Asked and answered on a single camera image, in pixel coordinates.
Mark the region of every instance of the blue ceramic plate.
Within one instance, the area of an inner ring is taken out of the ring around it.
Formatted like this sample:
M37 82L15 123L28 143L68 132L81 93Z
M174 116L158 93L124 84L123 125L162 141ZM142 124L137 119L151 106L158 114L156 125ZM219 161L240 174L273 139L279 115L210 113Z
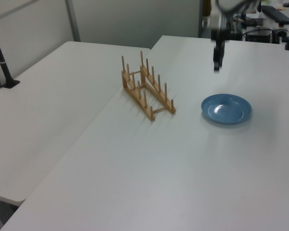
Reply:
M242 123L251 116L250 103L229 94L209 96L202 102L201 109L210 120L221 124Z

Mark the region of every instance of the gray wall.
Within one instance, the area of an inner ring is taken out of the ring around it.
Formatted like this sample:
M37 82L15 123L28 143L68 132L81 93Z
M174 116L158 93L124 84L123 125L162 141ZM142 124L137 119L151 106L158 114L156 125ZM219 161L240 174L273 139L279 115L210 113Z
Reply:
M80 40L152 48L162 35L198 37L201 0L69 0Z
M12 77L66 41L73 37L65 0L39 0L0 19L0 46Z

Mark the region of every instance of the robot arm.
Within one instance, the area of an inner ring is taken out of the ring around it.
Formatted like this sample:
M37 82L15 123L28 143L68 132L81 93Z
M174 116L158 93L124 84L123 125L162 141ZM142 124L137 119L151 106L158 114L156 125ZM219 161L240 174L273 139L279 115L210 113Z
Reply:
M244 14L256 9L260 0L212 0L211 40L216 41L214 49L214 70L219 71L223 64L225 41L230 39L230 29L235 13Z

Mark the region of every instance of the desk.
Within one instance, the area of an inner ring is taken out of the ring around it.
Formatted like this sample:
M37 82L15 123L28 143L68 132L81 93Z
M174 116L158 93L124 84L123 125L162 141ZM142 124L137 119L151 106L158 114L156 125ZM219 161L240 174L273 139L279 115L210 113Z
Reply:
M281 12L289 18L289 7L283 7L282 4L278 3L276 0L270 0L267 2L262 2L262 5L270 5L277 9L283 9ZM269 18L266 14L264 14L266 20L263 22L264 27L268 27L270 29L279 29L278 23L276 23L273 19ZM284 29L287 29L289 31L289 25L284 25Z
M147 58L177 113L151 122L119 89L2 231L289 230L289 52L230 41L215 74L213 47L163 36ZM216 93L248 100L251 120L208 121Z
M0 89L0 200L20 205L149 49L68 42Z

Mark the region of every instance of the white table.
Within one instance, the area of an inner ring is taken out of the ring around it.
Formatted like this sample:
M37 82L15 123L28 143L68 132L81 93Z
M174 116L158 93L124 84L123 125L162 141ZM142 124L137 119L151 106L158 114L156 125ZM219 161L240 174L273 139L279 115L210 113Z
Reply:
M289 231L289 52L231 41L215 74L213 47L163 36L147 57L177 113L151 122L118 90L2 231ZM216 93L251 120L207 120Z
M149 49L68 42L0 89L0 200L20 205Z

